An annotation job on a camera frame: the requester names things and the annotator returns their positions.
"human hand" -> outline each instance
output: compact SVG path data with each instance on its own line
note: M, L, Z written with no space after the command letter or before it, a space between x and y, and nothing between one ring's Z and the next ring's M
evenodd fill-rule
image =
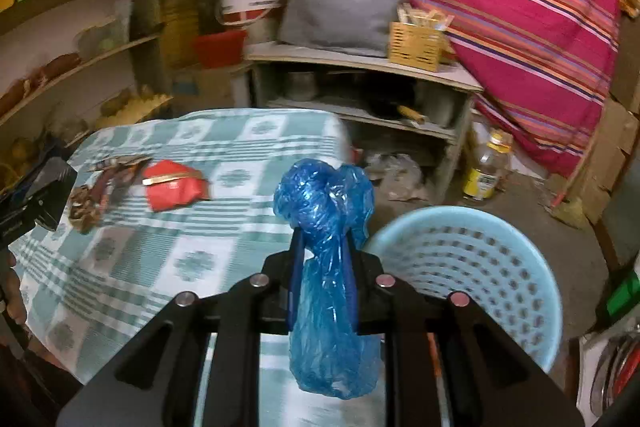
M5 252L7 252L8 255L3 255L4 252L0 251L0 263L8 263L8 267L0 266L0 277L3 275L4 278L4 280L0 280L0 284L4 292L7 314L16 324L21 325L27 320L27 308L24 306L20 293L20 278L13 270L16 264L14 254L8 250L5 250Z

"light blue plastic basket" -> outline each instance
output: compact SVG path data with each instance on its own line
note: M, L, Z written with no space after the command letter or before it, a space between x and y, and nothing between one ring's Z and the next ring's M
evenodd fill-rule
M549 372L562 333L556 279L540 251L498 217L463 206L431 206L389 223L364 250L418 291L465 291Z

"white bucket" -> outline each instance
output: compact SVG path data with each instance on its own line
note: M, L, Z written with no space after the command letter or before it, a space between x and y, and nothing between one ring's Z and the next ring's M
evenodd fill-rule
M281 6L280 1L218 0L218 21L225 26L246 29L248 44L274 41L278 29L275 16Z

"blue plastic bag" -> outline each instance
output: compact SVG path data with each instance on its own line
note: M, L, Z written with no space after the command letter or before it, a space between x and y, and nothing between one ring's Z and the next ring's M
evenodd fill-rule
M344 265L346 232L356 248L367 238L373 187L364 171L305 159L284 174L273 207L292 228L300 227L313 252L302 272L298 317L290 334L290 369L300 389L349 399L378 382L380 338L354 333L350 264Z

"finger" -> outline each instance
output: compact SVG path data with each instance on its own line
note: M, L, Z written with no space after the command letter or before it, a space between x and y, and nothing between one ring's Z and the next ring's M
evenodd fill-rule
M11 270L2 285L6 298L6 311L16 324L24 324L27 320L27 308L24 307L20 293L20 278Z

